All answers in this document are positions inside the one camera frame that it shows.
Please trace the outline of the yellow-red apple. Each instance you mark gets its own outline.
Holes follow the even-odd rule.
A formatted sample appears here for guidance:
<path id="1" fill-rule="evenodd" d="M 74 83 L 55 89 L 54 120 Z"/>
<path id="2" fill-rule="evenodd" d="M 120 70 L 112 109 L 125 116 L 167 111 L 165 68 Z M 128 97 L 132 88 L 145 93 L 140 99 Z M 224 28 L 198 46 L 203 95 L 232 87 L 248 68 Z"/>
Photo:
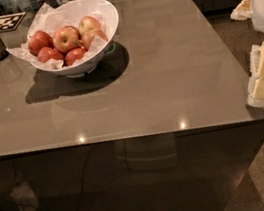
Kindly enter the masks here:
<path id="1" fill-rule="evenodd" d="M 72 27 L 62 27 L 54 33 L 52 38 L 53 46 L 62 53 L 67 53 L 71 49 L 79 46 L 78 33 Z"/>
<path id="2" fill-rule="evenodd" d="M 78 31 L 81 35 L 85 35 L 88 31 L 100 29 L 100 22 L 92 16 L 84 16 L 80 19 Z"/>

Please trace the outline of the red-yellow apple right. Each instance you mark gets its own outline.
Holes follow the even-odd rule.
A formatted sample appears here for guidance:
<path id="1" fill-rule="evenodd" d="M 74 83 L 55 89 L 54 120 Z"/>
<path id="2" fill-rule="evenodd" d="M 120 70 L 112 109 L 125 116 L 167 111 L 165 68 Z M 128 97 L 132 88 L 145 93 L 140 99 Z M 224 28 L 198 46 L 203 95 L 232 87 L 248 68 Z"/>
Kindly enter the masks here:
<path id="1" fill-rule="evenodd" d="M 105 35 L 105 33 L 96 28 L 96 29 L 91 29 L 91 31 L 86 32 L 83 36 L 82 36 L 82 44 L 84 49 L 89 50 L 93 40 L 97 37 L 101 37 L 102 39 L 104 39 L 105 41 L 108 41 L 108 37 Z"/>

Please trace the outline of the red apple front center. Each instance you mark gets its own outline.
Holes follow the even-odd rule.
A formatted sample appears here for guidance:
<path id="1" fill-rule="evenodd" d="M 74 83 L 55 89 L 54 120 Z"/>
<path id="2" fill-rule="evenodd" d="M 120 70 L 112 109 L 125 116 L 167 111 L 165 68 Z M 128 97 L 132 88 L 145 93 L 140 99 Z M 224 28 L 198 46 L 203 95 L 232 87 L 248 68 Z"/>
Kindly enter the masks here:
<path id="1" fill-rule="evenodd" d="M 86 53 L 86 49 L 82 47 L 71 49 L 64 58 L 65 65 L 71 66 L 72 64 L 75 63 L 76 60 L 81 60 L 85 53 Z"/>

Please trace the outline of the red apple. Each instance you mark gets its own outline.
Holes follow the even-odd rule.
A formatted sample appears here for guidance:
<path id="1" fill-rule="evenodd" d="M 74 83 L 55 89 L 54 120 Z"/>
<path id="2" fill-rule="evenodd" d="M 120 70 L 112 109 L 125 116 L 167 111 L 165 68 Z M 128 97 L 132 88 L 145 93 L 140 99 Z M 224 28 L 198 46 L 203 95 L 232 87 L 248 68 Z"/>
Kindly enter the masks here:
<path id="1" fill-rule="evenodd" d="M 48 35 L 46 32 L 39 30 L 34 33 L 32 38 L 29 39 L 28 48 L 29 48 L 29 51 L 36 56 L 39 54 L 38 52 L 43 47 L 52 48 L 53 40 L 52 40 L 52 37 Z"/>
<path id="2" fill-rule="evenodd" d="M 86 49 L 82 47 L 71 49 L 64 58 L 65 65 L 71 66 L 72 64 L 75 63 L 76 60 L 81 60 L 85 53 L 86 53 Z"/>
<path id="3" fill-rule="evenodd" d="M 39 54 L 37 55 L 37 59 L 39 62 L 46 63 L 50 59 L 55 59 L 57 61 L 64 60 L 64 57 L 63 57 L 61 52 L 59 52 L 58 50 L 56 50 L 54 48 L 50 48 L 47 46 L 41 48 L 38 53 Z"/>

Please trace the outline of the red apple front left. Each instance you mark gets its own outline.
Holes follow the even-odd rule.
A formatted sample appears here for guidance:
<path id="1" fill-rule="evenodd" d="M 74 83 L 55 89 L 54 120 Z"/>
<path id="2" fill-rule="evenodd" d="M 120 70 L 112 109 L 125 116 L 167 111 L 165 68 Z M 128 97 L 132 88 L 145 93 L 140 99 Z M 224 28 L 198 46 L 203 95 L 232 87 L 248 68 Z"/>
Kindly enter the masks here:
<path id="1" fill-rule="evenodd" d="M 38 53 L 39 54 L 37 55 L 37 59 L 39 62 L 46 63 L 50 59 L 55 59 L 57 61 L 64 60 L 64 57 L 63 57 L 61 52 L 59 52 L 58 50 L 56 50 L 54 48 L 50 48 L 47 46 L 41 48 Z"/>

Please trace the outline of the red apple far left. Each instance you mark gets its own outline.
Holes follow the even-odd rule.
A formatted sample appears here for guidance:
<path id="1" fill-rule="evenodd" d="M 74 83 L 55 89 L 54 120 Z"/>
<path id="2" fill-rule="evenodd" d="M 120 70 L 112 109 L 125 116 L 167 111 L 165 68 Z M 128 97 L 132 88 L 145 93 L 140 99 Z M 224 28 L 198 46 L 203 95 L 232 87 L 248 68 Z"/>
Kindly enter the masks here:
<path id="1" fill-rule="evenodd" d="M 48 35 L 46 32 L 39 30 L 34 33 L 32 38 L 29 39 L 28 48 L 29 48 L 29 51 L 36 56 L 39 54 L 38 52 L 43 47 L 52 48 L 53 40 L 52 40 L 52 37 Z"/>

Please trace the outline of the black white fiducial marker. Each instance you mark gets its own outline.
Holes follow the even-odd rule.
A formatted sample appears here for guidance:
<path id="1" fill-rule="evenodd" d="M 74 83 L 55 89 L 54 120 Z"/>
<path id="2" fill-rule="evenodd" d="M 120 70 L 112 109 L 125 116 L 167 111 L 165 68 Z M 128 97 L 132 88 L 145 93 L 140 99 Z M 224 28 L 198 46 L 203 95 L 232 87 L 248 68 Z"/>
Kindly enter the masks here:
<path id="1" fill-rule="evenodd" d="M 16 30 L 18 25 L 25 17 L 25 13 L 14 13 L 0 16 L 0 32 L 10 32 Z"/>

